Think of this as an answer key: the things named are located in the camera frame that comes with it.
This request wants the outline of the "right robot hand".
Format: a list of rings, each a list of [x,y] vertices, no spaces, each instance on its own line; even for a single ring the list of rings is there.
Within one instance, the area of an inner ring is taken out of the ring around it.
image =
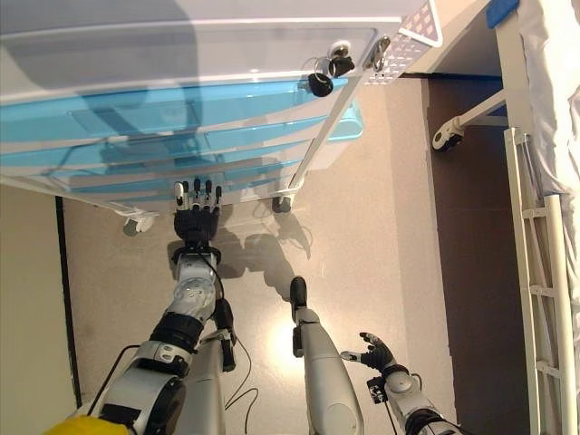
[[[360,332],[359,336],[367,343],[367,351],[365,353],[342,351],[340,357],[347,362],[360,363],[384,374],[395,361],[391,350],[373,333]]]

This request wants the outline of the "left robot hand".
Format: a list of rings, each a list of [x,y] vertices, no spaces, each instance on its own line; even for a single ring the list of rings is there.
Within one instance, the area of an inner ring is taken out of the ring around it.
[[[189,188],[186,180],[177,181],[174,183],[174,198],[176,235],[187,246],[207,246],[218,230],[222,188],[215,187],[210,179],[205,184],[200,179],[194,179],[193,189]]]

